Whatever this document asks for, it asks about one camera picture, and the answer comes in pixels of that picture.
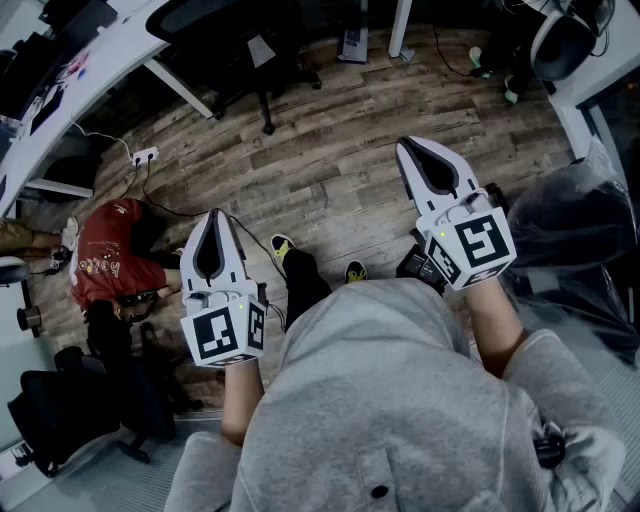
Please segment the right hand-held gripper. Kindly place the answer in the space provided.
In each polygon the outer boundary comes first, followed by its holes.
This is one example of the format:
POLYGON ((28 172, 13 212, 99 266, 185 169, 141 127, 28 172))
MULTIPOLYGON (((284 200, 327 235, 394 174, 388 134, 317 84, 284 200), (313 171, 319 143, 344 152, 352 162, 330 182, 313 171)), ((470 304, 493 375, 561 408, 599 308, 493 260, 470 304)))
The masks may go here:
POLYGON ((395 148, 408 196, 421 215, 416 228, 424 252, 445 281, 459 291, 502 273, 516 259, 516 248, 504 210, 486 190, 475 190, 469 163, 417 136, 400 138, 395 148))

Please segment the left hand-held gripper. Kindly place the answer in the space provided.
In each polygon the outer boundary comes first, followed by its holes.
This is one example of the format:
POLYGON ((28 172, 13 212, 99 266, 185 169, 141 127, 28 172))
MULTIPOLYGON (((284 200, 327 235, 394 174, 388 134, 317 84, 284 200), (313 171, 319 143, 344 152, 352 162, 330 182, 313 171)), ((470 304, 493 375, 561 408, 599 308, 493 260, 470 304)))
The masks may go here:
POLYGON ((247 280, 244 253, 229 217, 208 212, 195 226, 180 261, 181 327, 194 363, 224 369, 264 354, 266 285, 247 280), (201 284, 212 289, 201 289, 201 284), (222 290, 232 285, 230 290, 222 290))

